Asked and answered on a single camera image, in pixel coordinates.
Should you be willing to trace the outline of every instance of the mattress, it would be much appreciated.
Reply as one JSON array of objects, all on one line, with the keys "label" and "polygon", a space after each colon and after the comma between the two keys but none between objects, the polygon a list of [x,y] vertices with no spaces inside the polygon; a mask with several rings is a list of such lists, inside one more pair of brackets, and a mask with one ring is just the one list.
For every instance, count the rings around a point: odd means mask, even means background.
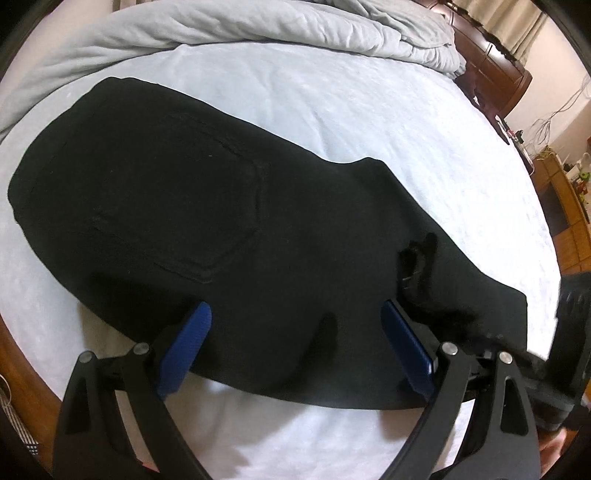
[{"label": "mattress", "polygon": [[[109,76],[179,90],[330,161],[384,161],[477,267],[525,293],[528,349],[548,354],[560,274],[540,204],[517,152],[445,75],[305,44],[180,44],[86,74],[37,103],[0,144],[3,192],[36,135]],[[14,222],[6,194],[0,199],[0,312],[59,397],[81,351],[100,357],[132,345],[45,269]],[[124,395],[120,401],[134,448],[149,462]],[[193,374],[167,407],[219,479],[379,478],[421,413],[292,404]],[[470,409],[471,403],[463,406],[439,467],[453,461]]]}]

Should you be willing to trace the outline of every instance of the wire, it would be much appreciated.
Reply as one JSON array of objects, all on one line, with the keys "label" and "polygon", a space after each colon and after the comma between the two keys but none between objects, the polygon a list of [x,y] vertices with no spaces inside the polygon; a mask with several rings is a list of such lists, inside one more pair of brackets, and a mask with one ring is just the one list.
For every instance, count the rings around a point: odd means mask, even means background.
[{"label": "wire", "polygon": [[548,118],[538,118],[533,124],[532,128],[535,128],[538,125],[538,128],[534,132],[534,139],[533,143],[534,146],[537,147],[539,145],[548,145],[550,143],[551,133],[552,133],[552,120],[556,115],[559,113],[564,113],[574,107],[574,104],[577,103],[577,100],[581,97],[582,94],[585,95],[586,98],[590,98],[587,94],[587,87],[591,84],[591,77],[587,74],[581,81],[581,88],[574,92],[571,97],[566,100],[565,104],[560,107],[558,110],[553,112]]}]

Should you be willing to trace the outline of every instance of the blue gripper pad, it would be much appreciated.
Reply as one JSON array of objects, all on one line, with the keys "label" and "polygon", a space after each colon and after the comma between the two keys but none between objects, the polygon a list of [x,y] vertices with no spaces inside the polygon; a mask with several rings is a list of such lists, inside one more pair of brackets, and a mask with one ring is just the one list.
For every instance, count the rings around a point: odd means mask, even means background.
[{"label": "blue gripper pad", "polygon": [[428,400],[435,385],[433,363],[420,340],[391,301],[382,306],[382,328],[411,388]]},{"label": "blue gripper pad", "polygon": [[180,388],[211,326],[212,310],[203,301],[191,313],[160,362],[156,393],[162,400]]}]

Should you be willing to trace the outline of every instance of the wooden dresser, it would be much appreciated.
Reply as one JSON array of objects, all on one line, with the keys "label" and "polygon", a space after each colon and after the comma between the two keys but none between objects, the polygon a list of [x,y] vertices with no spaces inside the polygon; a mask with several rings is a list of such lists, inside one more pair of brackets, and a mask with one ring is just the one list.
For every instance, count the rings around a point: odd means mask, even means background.
[{"label": "wooden dresser", "polygon": [[531,180],[550,227],[560,273],[591,271],[589,223],[558,158],[545,150],[534,167]]}]

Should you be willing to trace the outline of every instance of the wall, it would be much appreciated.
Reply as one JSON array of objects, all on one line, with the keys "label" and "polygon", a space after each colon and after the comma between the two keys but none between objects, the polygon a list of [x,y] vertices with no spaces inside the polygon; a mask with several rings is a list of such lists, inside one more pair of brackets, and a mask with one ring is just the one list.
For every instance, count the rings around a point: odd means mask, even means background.
[{"label": "wall", "polygon": [[35,27],[0,82],[0,105],[7,94],[44,56],[63,44],[76,30],[111,13],[113,0],[63,0]]},{"label": "wall", "polygon": [[[546,119],[552,112],[560,109],[581,87],[587,71],[568,40],[551,19],[547,20],[532,45],[525,67],[531,72],[533,80],[506,120],[513,130],[524,130],[528,150],[536,152],[543,145],[533,143],[535,128],[532,125],[537,119]],[[552,120],[550,142],[561,136],[588,103],[589,98],[581,95],[569,111],[558,114]],[[589,136],[591,131],[586,134],[585,141]],[[559,152],[562,160],[568,154]]]},{"label": "wall", "polygon": [[587,151],[587,139],[591,137],[591,102],[577,118],[552,142],[562,161],[574,163]]}]

